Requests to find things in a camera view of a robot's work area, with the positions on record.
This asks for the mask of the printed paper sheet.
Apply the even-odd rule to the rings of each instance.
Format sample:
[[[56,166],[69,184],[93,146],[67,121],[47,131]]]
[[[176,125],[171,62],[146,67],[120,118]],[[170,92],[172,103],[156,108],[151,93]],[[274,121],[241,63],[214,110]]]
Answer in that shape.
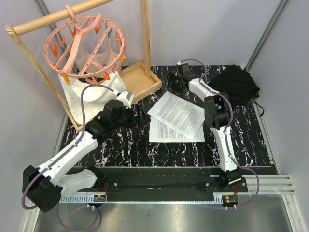
[[[154,119],[188,139],[194,138],[204,123],[204,109],[166,91],[148,111]]]
[[[189,139],[162,122],[151,118],[149,124],[149,142],[151,143],[191,143],[205,142],[204,130],[201,126],[192,139]]]

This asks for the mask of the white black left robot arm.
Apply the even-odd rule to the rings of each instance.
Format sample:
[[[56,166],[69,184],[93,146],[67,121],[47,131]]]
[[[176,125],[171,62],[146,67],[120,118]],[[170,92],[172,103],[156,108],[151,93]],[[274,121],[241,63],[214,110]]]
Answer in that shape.
[[[29,165],[23,171],[22,207],[31,209],[25,203],[29,199],[42,212],[48,212],[66,195],[83,189],[100,191],[105,185],[105,174],[95,166],[86,166],[75,174],[67,172],[119,128],[142,129],[150,121],[141,105],[134,110],[120,100],[108,101],[64,149],[39,167]]]

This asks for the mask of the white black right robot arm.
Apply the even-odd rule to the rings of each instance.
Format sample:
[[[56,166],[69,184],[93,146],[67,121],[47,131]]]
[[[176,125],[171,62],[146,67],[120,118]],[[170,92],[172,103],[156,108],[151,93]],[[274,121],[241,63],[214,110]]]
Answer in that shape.
[[[168,90],[179,94],[189,90],[203,100],[204,123],[215,137],[220,157],[219,186],[223,191],[234,191],[242,176],[232,146],[230,124],[233,111],[228,94],[208,86],[202,77],[198,78],[193,74],[189,64],[178,62],[176,67],[177,74],[168,74]]]

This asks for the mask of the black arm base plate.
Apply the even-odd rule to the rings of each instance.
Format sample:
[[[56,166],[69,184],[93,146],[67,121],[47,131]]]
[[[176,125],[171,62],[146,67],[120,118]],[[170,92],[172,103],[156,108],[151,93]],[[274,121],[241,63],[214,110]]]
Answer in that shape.
[[[246,179],[239,170],[228,174],[218,167],[105,167],[96,168],[99,183],[83,190],[108,191],[126,189],[194,189],[204,192],[248,191]]]

